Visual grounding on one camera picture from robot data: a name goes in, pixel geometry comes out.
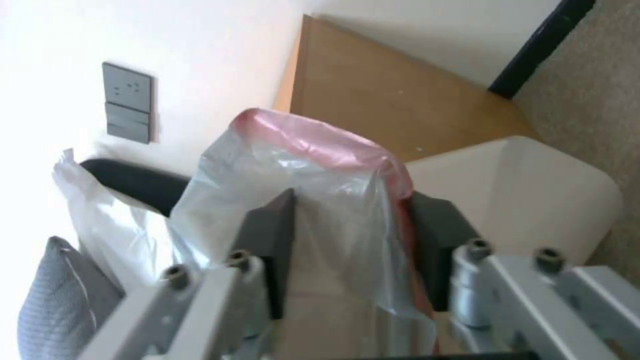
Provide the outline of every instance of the wall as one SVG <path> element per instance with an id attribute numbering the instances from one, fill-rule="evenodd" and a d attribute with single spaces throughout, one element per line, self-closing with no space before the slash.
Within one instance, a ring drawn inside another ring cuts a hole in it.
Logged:
<path id="1" fill-rule="evenodd" d="M 236 113 L 268 107 L 303 12 L 488 85 L 558 0 L 0 0 L 3 229 L 15 242 L 3 341 L 37 254 L 62 208 L 50 182 L 60 151 L 111 156 L 190 174 Z M 155 142 L 105 134 L 100 64 L 156 81 Z"/>

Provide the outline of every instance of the wall light switch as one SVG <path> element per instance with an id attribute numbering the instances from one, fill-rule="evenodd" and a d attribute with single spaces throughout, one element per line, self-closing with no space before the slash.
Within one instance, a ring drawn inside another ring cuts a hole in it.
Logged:
<path id="1" fill-rule="evenodd" d="M 150 141 L 152 78 L 102 63 L 107 133 L 141 143 Z"/>
<path id="2" fill-rule="evenodd" d="M 151 112 L 151 77 L 102 63 L 107 102 L 145 113 Z"/>

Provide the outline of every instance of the screw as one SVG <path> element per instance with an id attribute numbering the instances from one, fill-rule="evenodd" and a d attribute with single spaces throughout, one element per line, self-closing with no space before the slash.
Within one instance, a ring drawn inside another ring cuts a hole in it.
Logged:
<path id="1" fill-rule="evenodd" d="M 249 258 L 251 253 L 247 250 L 233 250 L 227 258 L 227 266 L 240 269 L 242 272 L 249 270 Z"/>
<path id="2" fill-rule="evenodd" d="M 559 251 L 549 247 L 536 250 L 534 260 L 538 270 L 548 274 L 560 272 L 565 261 L 564 256 Z"/>
<path id="3" fill-rule="evenodd" d="M 189 274 L 182 264 L 169 266 L 163 273 L 163 279 L 167 280 L 169 285 L 176 290 L 182 290 L 189 285 Z"/>
<path id="4" fill-rule="evenodd" d="M 493 253 L 491 244 L 480 238 L 467 241 L 467 256 L 472 261 L 480 261 Z"/>

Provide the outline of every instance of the carpet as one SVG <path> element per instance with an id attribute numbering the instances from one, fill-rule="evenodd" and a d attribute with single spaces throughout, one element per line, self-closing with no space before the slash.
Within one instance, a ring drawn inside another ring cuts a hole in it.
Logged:
<path id="1" fill-rule="evenodd" d="M 640 286 L 640 2 L 597 1 L 514 101 L 545 142 L 620 186 L 625 214 L 588 263 Z"/>

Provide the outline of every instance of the plastic bag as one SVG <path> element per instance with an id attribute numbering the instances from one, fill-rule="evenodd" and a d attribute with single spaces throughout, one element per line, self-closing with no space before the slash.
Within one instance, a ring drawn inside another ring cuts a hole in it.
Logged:
<path id="1" fill-rule="evenodd" d="M 411 180 L 375 143 L 315 120 L 247 110 L 202 154 L 171 213 L 172 233 L 201 267 L 219 266 L 245 213 L 287 188 L 297 196 L 296 238 L 276 358 L 415 355 L 401 343 L 413 322 L 430 354 L 435 327 L 416 309 L 404 250 L 401 201 Z"/>
<path id="2" fill-rule="evenodd" d="M 81 251 L 121 290 L 152 284 L 184 261 L 164 216 L 100 184 L 74 161 L 72 150 L 62 154 L 52 176 L 67 200 Z"/>

